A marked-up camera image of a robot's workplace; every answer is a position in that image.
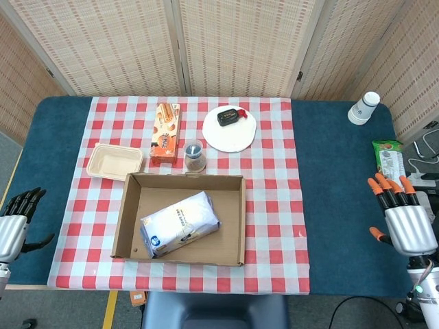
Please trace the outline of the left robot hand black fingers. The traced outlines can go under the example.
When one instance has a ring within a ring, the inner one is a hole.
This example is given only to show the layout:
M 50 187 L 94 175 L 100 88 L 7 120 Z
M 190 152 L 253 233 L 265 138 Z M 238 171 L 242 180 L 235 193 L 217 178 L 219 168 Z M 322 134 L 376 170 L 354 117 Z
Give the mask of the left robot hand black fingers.
M 42 241 L 26 243 L 28 226 L 46 190 L 37 187 L 14 196 L 1 213 L 1 264 L 14 262 L 21 254 L 44 248 L 51 243 L 51 233 Z

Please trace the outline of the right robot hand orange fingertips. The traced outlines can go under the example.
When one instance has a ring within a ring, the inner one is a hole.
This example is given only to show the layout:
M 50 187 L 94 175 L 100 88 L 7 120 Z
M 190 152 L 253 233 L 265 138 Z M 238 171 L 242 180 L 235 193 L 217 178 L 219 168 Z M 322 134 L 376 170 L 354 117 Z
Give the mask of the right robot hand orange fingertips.
M 425 209 L 421 206 L 410 181 L 401 176 L 401 184 L 376 173 L 368 185 L 383 211 L 388 233 L 376 227 L 369 228 L 371 235 L 382 243 L 391 245 L 398 253 L 408 256 L 431 255 L 438 249 Z

